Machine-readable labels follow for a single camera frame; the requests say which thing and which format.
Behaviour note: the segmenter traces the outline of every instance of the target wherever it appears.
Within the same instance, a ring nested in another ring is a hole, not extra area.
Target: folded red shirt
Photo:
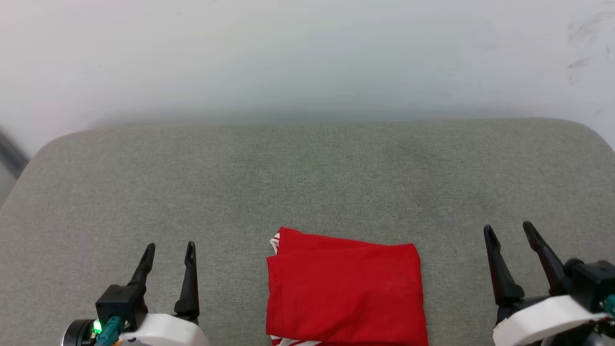
[[[268,257],[273,345],[427,346],[420,259],[385,246],[280,228]]]

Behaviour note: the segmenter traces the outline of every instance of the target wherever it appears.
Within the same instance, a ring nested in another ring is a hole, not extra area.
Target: gray fabric surface
[[[212,345],[268,345],[265,257],[285,225],[415,243],[430,344],[488,345],[496,306],[482,229],[492,224],[526,295],[547,292],[521,228],[566,260],[615,262],[615,156],[578,124],[546,119],[402,124],[131,127],[54,140],[0,211],[0,339],[52,345],[95,316],[157,245],[146,301],[172,312],[196,242]]]

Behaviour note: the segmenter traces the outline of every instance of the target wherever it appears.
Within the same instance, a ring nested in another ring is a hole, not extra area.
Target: white stripe
[[[293,339],[282,339],[282,342],[280,343],[280,346],[290,346],[290,344],[294,344],[295,342],[300,341],[300,340],[293,340]]]
[[[318,345],[319,343],[321,343],[322,341],[304,341],[300,344],[296,344],[293,346],[314,346],[314,345]]]
[[[269,242],[271,243],[271,246],[273,246],[273,251],[277,255],[277,247],[280,246],[280,233],[276,233],[276,235],[274,235],[273,237],[274,238],[272,238]]]

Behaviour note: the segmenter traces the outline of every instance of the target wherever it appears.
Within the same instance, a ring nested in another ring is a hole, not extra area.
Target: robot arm
[[[549,296],[524,299],[502,255],[491,226],[485,244],[498,308],[493,340],[496,346],[536,343],[542,346],[582,346],[595,336],[615,337],[615,267],[607,261],[585,264],[577,259],[563,265],[538,231],[523,223],[532,250],[549,281]]]
[[[61,346],[209,346],[199,327],[199,288],[196,250],[188,243],[186,272],[175,316],[149,313],[145,305],[147,275],[156,246],[148,245],[132,279],[111,285],[96,302],[97,320],[76,320],[67,328]]]

